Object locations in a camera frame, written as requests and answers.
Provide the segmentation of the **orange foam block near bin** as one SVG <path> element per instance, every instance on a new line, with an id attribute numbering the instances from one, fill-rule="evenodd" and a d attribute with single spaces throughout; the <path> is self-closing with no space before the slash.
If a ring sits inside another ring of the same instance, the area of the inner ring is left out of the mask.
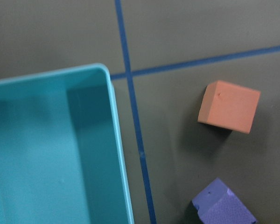
<path id="1" fill-rule="evenodd" d="M 197 121 L 249 134 L 261 92 L 217 80 L 207 85 Z"/>

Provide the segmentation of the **teal plastic bin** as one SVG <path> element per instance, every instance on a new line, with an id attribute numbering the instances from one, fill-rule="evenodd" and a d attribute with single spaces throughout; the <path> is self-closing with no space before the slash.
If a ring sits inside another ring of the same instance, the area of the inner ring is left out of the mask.
<path id="1" fill-rule="evenodd" d="M 0 80 L 0 224 L 132 224 L 100 63 Z"/>

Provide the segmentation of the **purple foam block near bin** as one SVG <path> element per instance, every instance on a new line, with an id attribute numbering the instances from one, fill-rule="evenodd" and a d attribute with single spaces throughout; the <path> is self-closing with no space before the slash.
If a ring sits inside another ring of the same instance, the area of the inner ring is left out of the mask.
<path id="1" fill-rule="evenodd" d="M 258 222 L 219 178 L 197 194 L 192 199 L 192 203 L 204 224 L 256 224 Z"/>

